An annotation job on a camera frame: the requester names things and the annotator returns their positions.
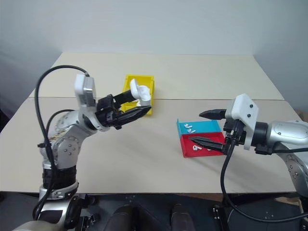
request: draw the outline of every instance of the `gray wall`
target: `gray wall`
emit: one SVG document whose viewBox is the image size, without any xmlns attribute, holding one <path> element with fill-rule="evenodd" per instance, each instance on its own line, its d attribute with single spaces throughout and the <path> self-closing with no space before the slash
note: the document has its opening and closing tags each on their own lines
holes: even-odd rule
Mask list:
<svg viewBox="0 0 308 231">
<path fill-rule="evenodd" d="M 9 116 L 62 51 L 253 54 L 308 111 L 306 0 L 0 0 L 0 39 Z"/>
</svg>

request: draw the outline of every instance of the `yellow bin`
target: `yellow bin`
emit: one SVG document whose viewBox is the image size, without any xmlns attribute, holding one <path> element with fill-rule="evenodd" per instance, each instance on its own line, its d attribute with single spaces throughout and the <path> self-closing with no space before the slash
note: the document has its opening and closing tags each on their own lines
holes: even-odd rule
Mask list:
<svg viewBox="0 0 308 231">
<path fill-rule="evenodd" d="M 145 85 L 150 89 L 151 106 L 153 106 L 154 76 L 126 75 L 123 92 L 130 90 L 129 83 L 132 79 L 135 79 L 138 82 L 138 85 Z M 136 102 L 124 103 L 122 104 L 121 110 L 123 112 L 127 111 L 128 109 L 136 107 L 136 104 Z M 147 115 L 151 114 L 152 109 L 148 111 Z"/>
</svg>

